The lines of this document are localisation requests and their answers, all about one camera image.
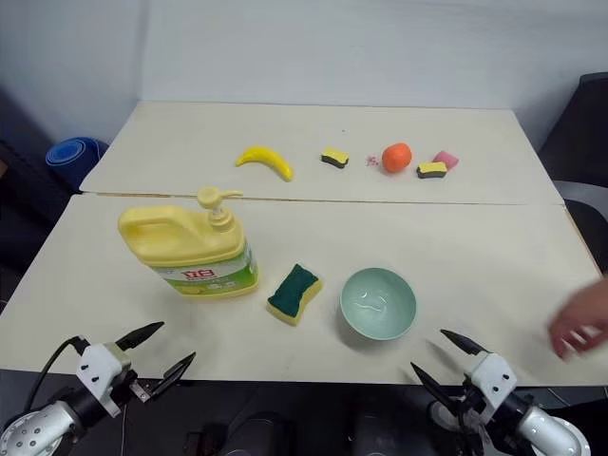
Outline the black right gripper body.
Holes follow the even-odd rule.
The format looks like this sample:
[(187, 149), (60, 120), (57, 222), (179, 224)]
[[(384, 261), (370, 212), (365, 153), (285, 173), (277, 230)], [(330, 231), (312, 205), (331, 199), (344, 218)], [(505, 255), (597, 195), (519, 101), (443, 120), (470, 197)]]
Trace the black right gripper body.
[(454, 417), (453, 430), (479, 430), (485, 427), (485, 399), (468, 374), (462, 386), (450, 394), (449, 399)]

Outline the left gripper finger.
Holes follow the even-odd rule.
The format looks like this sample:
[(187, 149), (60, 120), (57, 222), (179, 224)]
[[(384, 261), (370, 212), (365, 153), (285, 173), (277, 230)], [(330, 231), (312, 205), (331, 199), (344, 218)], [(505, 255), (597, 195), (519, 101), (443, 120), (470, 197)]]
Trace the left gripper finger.
[(154, 385), (146, 385), (146, 393), (149, 400), (156, 400), (160, 398), (165, 392), (174, 387), (188, 370), (192, 362), (196, 357), (196, 353), (193, 351), (188, 354), (169, 370), (167, 370), (162, 379)]
[(116, 345), (122, 351), (135, 349), (149, 339), (163, 325), (163, 321), (147, 324), (121, 337), (116, 341)]

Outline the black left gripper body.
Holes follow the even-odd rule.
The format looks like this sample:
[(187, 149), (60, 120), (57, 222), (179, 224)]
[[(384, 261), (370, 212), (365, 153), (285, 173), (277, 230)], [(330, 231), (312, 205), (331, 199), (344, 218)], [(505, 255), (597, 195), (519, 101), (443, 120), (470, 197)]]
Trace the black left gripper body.
[(113, 379), (113, 400), (115, 403), (128, 403), (133, 398), (146, 402), (151, 398), (151, 389), (144, 384), (132, 367), (132, 361), (126, 353), (143, 343), (142, 340), (118, 340), (120, 370)]

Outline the person's bare hand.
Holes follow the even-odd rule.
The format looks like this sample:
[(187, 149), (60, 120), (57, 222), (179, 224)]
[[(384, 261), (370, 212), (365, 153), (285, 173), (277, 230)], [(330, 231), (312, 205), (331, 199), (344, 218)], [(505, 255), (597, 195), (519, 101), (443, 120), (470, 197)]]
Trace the person's bare hand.
[(566, 359), (607, 342), (607, 276), (575, 292), (552, 318), (548, 335), (554, 353)]

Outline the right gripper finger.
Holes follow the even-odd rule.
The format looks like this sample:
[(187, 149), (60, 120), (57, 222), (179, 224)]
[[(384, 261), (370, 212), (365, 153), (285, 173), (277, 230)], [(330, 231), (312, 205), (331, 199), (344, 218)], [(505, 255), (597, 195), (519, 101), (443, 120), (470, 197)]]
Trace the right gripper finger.
[(440, 333), (444, 335), (450, 342), (452, 342), (457, 348), (469, 355), (489, 353), (487, 349), (467, 336), (445, 329), (441, 329)]
[(427, 391), (446, 409), (457, 409), (459, 402), (452, 399), (445, 389), (434, 380), (425, 370), (411, 362), (415, 374)]

